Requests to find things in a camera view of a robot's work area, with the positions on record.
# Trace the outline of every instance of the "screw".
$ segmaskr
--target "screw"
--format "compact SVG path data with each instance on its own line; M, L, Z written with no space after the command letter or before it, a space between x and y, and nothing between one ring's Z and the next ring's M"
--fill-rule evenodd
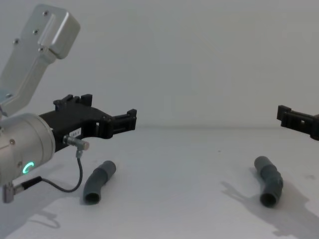
M16 38L16 39L13 41L13 44L14 44L14 45L17 45L18 43L19 43L19 39Z

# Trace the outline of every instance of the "cable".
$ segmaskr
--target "cable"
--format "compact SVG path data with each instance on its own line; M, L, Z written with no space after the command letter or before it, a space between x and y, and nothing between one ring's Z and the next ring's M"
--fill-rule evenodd
M80 177L79 177L79 181L77 183L77 185L72 188L72 189L64 189L64 188L61 188L60 186L56 185L55 183L53 183L52 181L46 179L46 178L42 178L42 182L46 182L48 184L50 184L51 186L55 187L56 189L64 192L64 193L72 193L74 192L75 190L77 190L81 183L82 183L82 178L83 178L83 169L82 169L82 164L81 164L81 159L80 158L77 158L78 160L78 165L79 165L79 170L80 170Z

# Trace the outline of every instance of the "gray pvc elbow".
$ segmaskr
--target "gray pvc elbow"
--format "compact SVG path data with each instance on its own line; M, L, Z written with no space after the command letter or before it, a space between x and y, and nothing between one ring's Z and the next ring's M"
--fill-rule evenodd
M85 183L83 200L86 204L97 204L101 200L101 188L112 177L116 166L112 161L105 161L97 167Z
M272 162L264 156L255 160L255 168L265 182L265 188L260 195L260 202L268 208L274 207L280 200L284 181Z

